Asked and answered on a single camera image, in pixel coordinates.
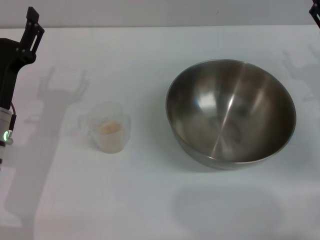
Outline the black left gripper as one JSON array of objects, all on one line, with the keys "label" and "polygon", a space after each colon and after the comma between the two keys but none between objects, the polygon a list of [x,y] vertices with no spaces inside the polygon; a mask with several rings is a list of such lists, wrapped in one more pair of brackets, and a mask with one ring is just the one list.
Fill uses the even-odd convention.
[{"label": "black left gripper", "polygon": [[28,7],[26,25],[20,42],[0,39],[0,107],[9,108],[13,99],[18,72],[35,62],[37,49],[45,30],[38,23],[40,15]]}]

